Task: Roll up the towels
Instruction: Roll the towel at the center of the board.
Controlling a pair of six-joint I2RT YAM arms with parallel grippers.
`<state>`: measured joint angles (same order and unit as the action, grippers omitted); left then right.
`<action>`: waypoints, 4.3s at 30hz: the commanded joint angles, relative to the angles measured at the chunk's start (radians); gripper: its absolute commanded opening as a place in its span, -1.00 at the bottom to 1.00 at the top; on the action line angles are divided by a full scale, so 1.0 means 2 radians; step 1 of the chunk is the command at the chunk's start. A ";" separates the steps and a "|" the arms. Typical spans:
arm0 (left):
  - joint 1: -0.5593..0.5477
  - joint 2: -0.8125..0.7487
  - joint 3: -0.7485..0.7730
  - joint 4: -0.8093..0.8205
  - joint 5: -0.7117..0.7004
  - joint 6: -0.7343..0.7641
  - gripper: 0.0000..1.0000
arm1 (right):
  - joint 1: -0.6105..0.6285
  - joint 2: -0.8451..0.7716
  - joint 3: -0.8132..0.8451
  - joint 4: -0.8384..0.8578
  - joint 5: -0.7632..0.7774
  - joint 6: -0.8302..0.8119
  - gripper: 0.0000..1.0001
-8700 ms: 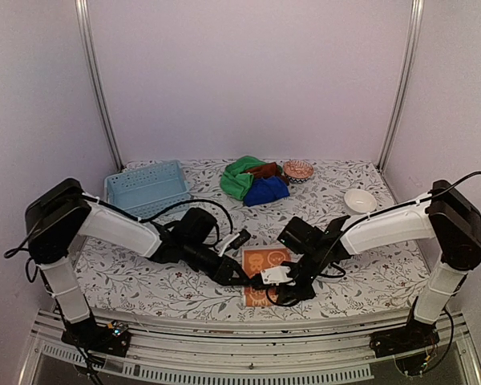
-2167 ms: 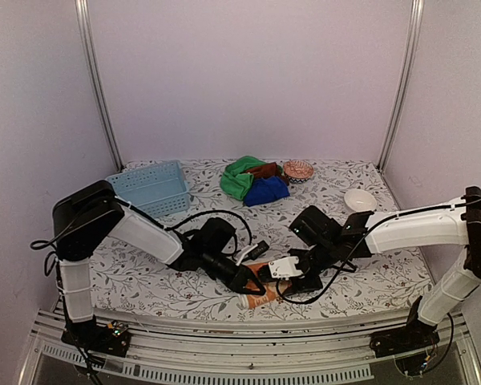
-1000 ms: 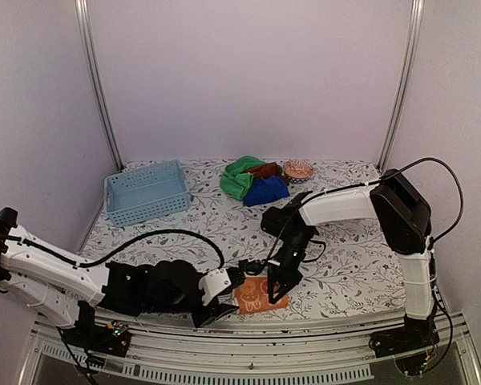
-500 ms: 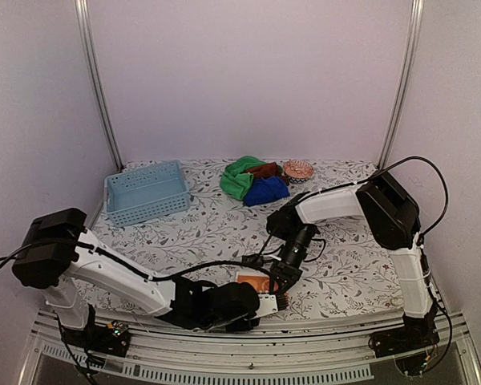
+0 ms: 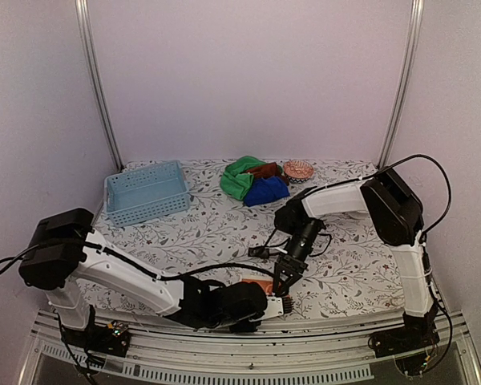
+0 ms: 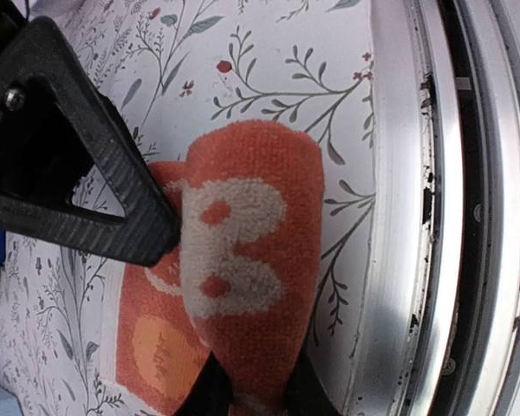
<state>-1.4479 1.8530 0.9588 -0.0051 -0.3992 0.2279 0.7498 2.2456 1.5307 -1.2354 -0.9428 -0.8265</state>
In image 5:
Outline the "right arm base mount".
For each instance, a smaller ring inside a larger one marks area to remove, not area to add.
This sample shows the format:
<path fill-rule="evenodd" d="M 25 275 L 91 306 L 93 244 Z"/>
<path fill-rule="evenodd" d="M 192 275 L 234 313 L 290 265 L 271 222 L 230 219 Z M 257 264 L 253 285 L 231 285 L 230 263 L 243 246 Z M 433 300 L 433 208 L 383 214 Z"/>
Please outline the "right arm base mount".
<path fill-rule="evenodd" d="M 398 371 L 407 377 L 423 375 L 439 342 L 435 315 L 420 318 L 404 314 L 403 326 L 374 332 L 368 347 L 377 358 L 406 354 L 394 361 Z"/>

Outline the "green towel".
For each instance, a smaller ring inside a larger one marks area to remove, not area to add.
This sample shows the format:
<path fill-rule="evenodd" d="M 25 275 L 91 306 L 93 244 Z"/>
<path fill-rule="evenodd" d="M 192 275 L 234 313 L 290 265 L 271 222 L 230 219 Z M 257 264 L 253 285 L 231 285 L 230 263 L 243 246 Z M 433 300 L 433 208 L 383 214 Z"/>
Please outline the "green towel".
<path fill-rule="evenodd" d="M 254 156 L 242 156 L 225 167 L 220 178 L 221 189 L 238 201 L 244 200 L 254 181 L 254 176 L 248 170 L 264 164 L 264 161 Z"/>

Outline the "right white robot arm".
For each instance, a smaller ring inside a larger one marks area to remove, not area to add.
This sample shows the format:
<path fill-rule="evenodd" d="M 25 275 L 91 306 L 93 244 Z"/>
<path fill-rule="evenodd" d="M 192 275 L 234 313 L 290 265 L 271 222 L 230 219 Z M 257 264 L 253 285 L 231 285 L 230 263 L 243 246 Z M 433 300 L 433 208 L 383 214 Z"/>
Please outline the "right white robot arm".
<path fill-rule="evenodd" d="M 392 168 L 372 176 L 306 188 L 275 213 L 274 228 L 290 236 L 274 265 L 273 292 L 286 295 L 307 268 L 313 243 L 325 228 L 322 218 L 337 213 L 362 213 L 373 224 L 398 266 L 404 293 L 404 326 L 398 342 L 407 350 L 428 339 L 425 322 L 439 311 L 430 293 L 430 263 L 425 254 L 423 206 Z"/>

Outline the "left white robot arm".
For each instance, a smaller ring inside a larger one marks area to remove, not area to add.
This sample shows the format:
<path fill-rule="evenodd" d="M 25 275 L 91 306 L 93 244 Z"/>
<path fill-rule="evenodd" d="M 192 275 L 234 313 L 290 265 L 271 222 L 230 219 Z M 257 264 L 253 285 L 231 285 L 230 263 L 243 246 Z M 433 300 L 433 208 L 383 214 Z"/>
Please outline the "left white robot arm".
<path fill-rule="evenodd" d="M 191 274 L 172 275 L 134 258 L 107 241 L 91 225 L 86 209 L 42 219 L 18 272 L 28 286 L 45 292 L 64 326 L 86 348 L 103 341 L 91 321 L 91 306 L 76 279 L 84 279 L 143 303 L 160 317 L 192 329 L 230 326 L 253 331 L 281 311 L 255 282 L 230 286 L 202 281 Z"/>

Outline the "orange bunny towel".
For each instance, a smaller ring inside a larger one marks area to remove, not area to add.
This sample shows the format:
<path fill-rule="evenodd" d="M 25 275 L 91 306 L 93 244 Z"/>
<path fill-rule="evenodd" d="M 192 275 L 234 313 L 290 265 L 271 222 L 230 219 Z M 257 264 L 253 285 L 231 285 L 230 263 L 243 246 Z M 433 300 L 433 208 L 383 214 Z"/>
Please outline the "orange bunny towel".
<path fill-rule="evenodd" d="M 257 284 L 260 288 L 263 289 L 267 296 L 273 296 L 273 281 L 270 279 L 242 278 L 241 281 Z"/>

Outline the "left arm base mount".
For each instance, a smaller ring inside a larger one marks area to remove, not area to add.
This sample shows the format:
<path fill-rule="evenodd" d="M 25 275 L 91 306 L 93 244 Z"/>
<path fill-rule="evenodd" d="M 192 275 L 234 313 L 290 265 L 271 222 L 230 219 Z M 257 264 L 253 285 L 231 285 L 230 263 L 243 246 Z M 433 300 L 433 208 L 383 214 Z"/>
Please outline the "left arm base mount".
<path fill-rule="evenodd" d="M 62 325 L 61 340 L 71 346 L 84 349 L 85 352 L 98 352 L 125 358 L 131 341 L 128 324 L 117 320 L 106 325 L 95 323 L 95 309 L 90 306 L 87 326 L 83 330 L 74 330 Z"/>

